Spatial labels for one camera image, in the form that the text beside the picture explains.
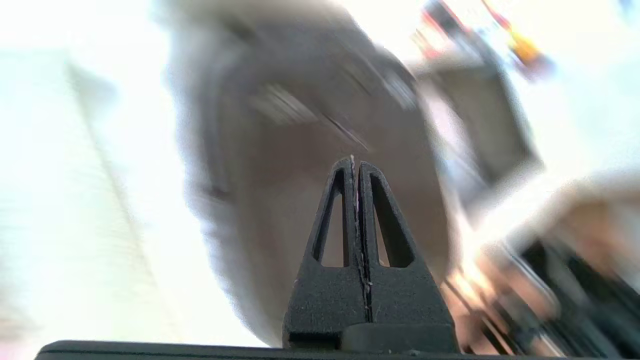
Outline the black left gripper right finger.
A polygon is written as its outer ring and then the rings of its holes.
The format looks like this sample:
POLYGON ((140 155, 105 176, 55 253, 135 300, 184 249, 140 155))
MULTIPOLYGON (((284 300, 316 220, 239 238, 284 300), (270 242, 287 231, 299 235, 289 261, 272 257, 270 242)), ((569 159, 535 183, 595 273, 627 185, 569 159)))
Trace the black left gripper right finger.
POLYGON ((455 324, 384 174, 362 162, 359 241, 365 276, 365 353, 459 353, 455 324))

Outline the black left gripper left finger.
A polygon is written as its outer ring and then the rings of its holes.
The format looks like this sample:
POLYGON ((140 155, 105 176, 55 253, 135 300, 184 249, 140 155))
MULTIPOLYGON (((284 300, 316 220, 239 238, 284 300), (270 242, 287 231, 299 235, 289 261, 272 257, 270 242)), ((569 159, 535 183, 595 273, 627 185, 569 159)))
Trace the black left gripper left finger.
POLYGON ((338 349, 342 332, 368 321, 366 269, 358 219, 354 158, 332 167, 295 278, 283 325, 285 348, 338 349), (342 198, 342 267, 322 264, 333 214, 342 198))

